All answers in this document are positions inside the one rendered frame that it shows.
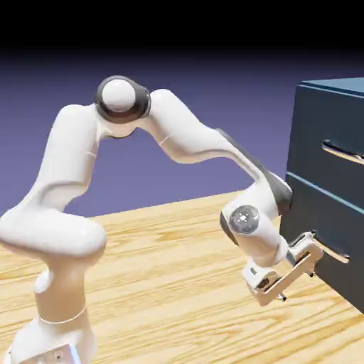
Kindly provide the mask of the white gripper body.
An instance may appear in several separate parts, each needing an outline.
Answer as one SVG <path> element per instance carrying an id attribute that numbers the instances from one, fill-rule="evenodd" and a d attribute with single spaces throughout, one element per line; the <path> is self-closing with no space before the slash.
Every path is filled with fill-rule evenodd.
<path id="1" fill-rule="evenodd" d="M 284 294 L 284 290 L 301 275 L 314 272 L 316 263 L 322 257 L 323 250 L 315 243 L 312 233 L 305 232 L 296 238 L 288 249 L 286 259 L 291 268 L 286 274 L 279 276 L 271 268 L 255 266 L 253 295 L 259 305 L 266 306 L 279 299 L 279 294 Z"/>

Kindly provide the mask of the blue drawer front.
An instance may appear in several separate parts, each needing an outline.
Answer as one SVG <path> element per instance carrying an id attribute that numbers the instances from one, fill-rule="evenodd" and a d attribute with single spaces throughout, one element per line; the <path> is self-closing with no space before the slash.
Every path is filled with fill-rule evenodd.
<path id="1" fill-rule="evenodd" d="M 312 231 L 328 249 L 348 258 L 344 263 L 325 254 L 315 272 L 345 300 L 364 313 L 364 210 L 313 183 L 288 173 L 293 190 L 291 210 L 281 217 L 280 233 L 292 241 Z"/>
<path id="2" fill-rule="evenodd" d="M 287 162 L 288 173 L 364 210 L 364 165 L 324 151 L 326 139 L 364 154 L 364 78 L 297 86 Z"/>

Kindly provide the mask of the dark blue cabinet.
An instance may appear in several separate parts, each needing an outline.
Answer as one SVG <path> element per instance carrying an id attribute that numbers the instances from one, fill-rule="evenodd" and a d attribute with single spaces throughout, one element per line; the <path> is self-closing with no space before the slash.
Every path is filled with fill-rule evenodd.
<path id="1" fill-rule="evenodd" d="M 364 77 L 297 86 L 286 181 L 293 202 L 280 233 L 312 231 L 333 251 L 315 272 L 364 313 Z"/>

